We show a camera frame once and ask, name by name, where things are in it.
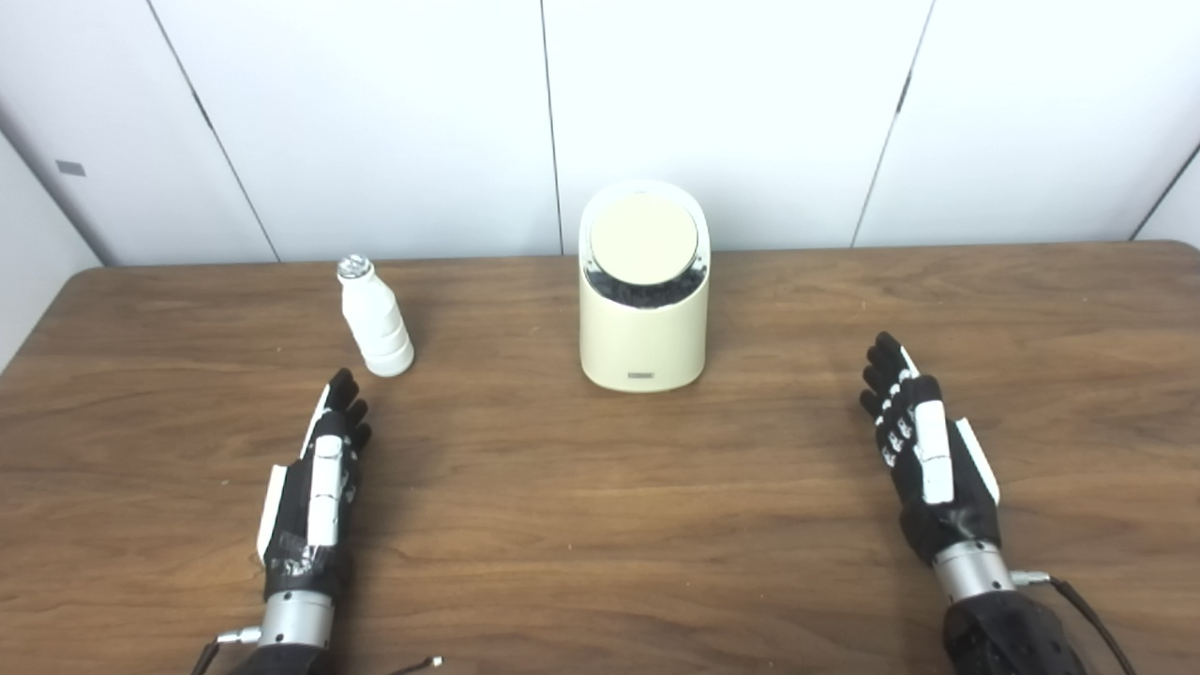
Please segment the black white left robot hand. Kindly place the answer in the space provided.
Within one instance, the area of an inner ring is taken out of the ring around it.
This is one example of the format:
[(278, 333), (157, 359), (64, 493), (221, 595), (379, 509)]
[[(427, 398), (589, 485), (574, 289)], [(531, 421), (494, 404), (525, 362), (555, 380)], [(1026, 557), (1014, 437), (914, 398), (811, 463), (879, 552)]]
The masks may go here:
[(372, 435), (366, 414), (358, 381), (342, 368), (318, 398), (299, 456), (271, 468), (256, 537), (265, 601), (283, 593), (338, 601), (352, 585), (347, 537)]

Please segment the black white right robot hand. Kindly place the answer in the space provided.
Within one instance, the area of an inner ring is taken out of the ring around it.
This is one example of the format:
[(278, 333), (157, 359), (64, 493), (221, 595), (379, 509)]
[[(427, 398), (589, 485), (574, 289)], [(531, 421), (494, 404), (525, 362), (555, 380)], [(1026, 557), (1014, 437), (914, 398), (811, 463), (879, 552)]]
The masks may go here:
[(1001, 546), (998, 480), (968, 420), (950, 419), (941, 384), (888, 331), (866, 350), (859, 394), (900, 501), (899, 524), (922, 563), (965, 542)]

